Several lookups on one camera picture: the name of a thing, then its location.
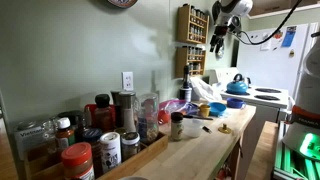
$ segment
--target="green wall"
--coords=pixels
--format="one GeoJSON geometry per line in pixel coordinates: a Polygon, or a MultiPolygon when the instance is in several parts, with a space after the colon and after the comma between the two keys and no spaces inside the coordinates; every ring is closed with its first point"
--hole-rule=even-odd
{"type": "MultiPolygon", "coordinates": [[[[250,19],[249,30],[259,30],[278,27],[287,14],[250,19]]],[[[320,22],[320,8],[293,12],[285,25],[320,22]]]]}
{"type": "MultiPolygon", "coordinates": [[[[211,15],[213,2],[205,0],[139,0],[130,9],[106,0],[0,1],[0,102],[14,157],[18,122],[82,109],[121,88],[123,71],[133,72],[137,95],[176,98],[176,19],[184,3],[211,15]]],[[[207,50],[213,29],[211,21],[207,50]]],[[[225,56],[208,53],[206,69],[230,66],[234,39],[225,42],[225,56]]]]}

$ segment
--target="orange lid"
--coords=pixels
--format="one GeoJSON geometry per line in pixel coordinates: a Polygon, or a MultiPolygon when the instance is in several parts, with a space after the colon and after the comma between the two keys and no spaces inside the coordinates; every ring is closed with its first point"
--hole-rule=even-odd
{"type": "Polygon", "coordinates": [[[76,143],[65,149],[62,154],[62,163],[65,166],[77,166],[87,160],[92,156],[91,145],[86,142],[76,143]]]}

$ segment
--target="floor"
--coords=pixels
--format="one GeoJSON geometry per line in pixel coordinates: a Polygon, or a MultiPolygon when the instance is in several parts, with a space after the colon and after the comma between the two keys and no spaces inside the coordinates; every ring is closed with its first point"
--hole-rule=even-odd
{"type": "MultiPolygon", "coordinates": [[[[5,131],[3,119],[0,119],[0,179],[18,179],[11,154],[10,145],[5,131]]],[[[246,180],[269,180],[274,164],[274,137],[277,134],[277,124],[266,122],[252,162],[250,164],[246,180]]]]}
{"type": "Polygon", "coordinates": [[[270,180],[275,160],[278,125],[266,122],[254,152],[246,180],[270,180]]]}
{"type": "Polygon", "coordinates": [[[0,119],[0,179],[18,179],[3,119],[0,119]]]}

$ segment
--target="blue kettle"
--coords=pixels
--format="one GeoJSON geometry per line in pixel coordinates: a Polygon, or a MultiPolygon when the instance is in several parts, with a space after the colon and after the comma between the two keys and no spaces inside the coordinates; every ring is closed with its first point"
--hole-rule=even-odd
{"type": "Polygon", "coordinates": [[[227,93],[236,94],[236,95],[245,95],[247,94],[248,86],[244,82],[244,79],[241,74],[236,74],[233,78],[233,81],[227,85],[227,93]]]}

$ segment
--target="green light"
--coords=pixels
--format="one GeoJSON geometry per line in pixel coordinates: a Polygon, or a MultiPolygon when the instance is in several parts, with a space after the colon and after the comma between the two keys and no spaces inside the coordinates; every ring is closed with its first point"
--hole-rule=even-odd
{"type": "Polygon", "coordinates": [[[306,137],[304,138],[302,145],[300,146],[300,152],[304,155],[307,155],[308,152],[308,146],[310,144],[310,142],[313,139],[313,134],[312,133],[308,133],[306,135],[306,137]]]}

